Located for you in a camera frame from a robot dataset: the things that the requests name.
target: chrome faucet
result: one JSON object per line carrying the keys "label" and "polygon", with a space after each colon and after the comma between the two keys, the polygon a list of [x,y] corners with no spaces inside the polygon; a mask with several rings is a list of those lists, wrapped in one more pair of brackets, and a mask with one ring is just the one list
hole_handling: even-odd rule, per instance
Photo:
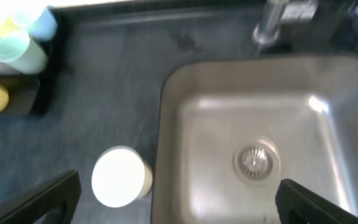
{"label": "chrome faucet", "polygon": [[253,40],[261,45],[274,44],[280,35],[280,24],[310,21],[317,7],[317,0],[267,0],[262,19],[254,29]]}

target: mint green cup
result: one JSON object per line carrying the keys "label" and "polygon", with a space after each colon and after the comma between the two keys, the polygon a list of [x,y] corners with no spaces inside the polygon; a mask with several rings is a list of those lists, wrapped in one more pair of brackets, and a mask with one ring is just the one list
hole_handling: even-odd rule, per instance
{"label": "mint green cup", "polygon": [[0,62],[23,74],[40,73],[48,57],[25,31],[14,31],[0,39]]}

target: sink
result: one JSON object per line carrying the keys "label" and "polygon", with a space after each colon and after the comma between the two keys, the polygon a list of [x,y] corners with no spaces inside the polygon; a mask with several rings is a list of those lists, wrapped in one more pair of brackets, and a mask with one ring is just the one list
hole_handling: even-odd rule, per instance
{"label": "sink", "polygon": [[358,58],[187,65],[165,82],[152,224],[280,223],[289,178],[358,216]]}

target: countertop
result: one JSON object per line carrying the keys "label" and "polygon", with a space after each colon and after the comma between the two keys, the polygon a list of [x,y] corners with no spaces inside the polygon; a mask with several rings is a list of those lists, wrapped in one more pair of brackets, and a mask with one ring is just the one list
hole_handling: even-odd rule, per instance
{"label": "countertop", "polygon": [[48,111],[0,120],[0,203],[75,169],[83,191],[72,223],[150,223],[152,193],[108,208],[94,197],[91,175],[102,152],[117,145],[133,147],[154,167],[161,91],[174,70],[276,54],[358,54],[358,43],[339,38],[337,29],[349,4],[323,5],[312,22],[283,26],[269,49],[250,38],[262,6],[62,12],[71,32]]}

